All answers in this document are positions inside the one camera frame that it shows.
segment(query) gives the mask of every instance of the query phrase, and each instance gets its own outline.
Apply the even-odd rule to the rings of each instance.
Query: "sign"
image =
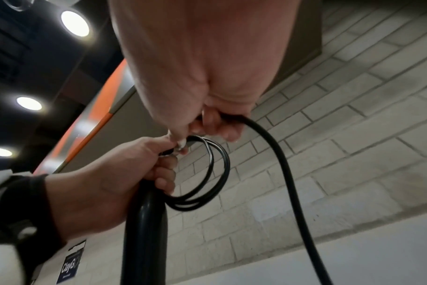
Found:
[[[62,269],[60,270],[57,284],[67,281],[76,275],[77,268],[81,262],[82,252],[84,252],[85,240],[69,249],[69,254],[65,257]]]

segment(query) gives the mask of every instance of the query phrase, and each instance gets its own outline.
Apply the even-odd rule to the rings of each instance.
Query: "ceiling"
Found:
[[[0,170],[31,171],[98,93],[123,60],[106,0],[81,0],[73,10],[88,20],[91,34],[80,39],[60,23],[63,8],[36,0],[16,12],[0,0]],[[39,112],[16,98],[38,100]]]

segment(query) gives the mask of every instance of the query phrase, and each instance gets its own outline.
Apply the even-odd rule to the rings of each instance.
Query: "black pole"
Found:
[[[168,218],[164,193],[142,180],[126,219],[121,285],[164,285]]]

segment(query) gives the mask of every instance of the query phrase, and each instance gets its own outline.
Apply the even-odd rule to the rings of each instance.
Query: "ceiling light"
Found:
[[[86,37],[90,33],[88,23],[82,16],[73,12],[65,11],[61,15],[62,23],[68,31],[72,32],[76,36]]]
[[[5,148],[0,148],[0,156],[2,156],[2,157],[9,157],[9,156],[12,156],[12,152],[11,151],[9,151],[9,150],[7,150],[7,149],[5,149]]]
[[[41,110],[42,108],[40,102],[29,97],[19,97],[16,99],[16,102],[18,102],[18,104],[20,104],[21,107],[32,110],[32,111],[38,111],[38,110]]]

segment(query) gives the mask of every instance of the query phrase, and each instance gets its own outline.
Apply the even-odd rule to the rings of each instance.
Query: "white brick wall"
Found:
[[[427,210],[427,1],[329,2],[323,21],[323,54],[263,95],[251,118],[283,148],[309,228],[325,239]],[[267,143],[252,130],[216,140],[232,164],[220,195],[189,213],[167,208],[168,284],[302,245]],[[215,159],[208,189],[223,172]],[[207,165],[194,145],[175,195]],[[119,284],[123,231],[88,238],[75,285]],[[58,272],[62,258],[43,270]]]

